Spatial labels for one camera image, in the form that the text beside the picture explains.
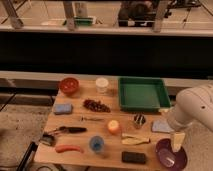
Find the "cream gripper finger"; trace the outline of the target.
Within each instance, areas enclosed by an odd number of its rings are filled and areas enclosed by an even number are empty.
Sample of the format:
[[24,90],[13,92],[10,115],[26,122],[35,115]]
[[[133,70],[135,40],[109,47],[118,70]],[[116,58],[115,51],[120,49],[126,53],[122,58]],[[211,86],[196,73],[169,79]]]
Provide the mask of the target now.
[[172,151],[178,152],[182,147],[183,141],[185,139],[185,134],[183,132],[173,132],[170,138]]

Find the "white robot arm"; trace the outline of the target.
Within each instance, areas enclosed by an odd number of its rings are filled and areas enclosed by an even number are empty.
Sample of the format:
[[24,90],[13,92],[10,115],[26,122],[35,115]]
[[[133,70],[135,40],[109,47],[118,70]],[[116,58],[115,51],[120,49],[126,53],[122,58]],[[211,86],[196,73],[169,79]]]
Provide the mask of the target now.
[[213,84],[187,88],[176,95],[176,104],[166,113],[168,125],[173,129],[173,152],[181,149],[185,136],[182,130],[199,121],[213,132]]

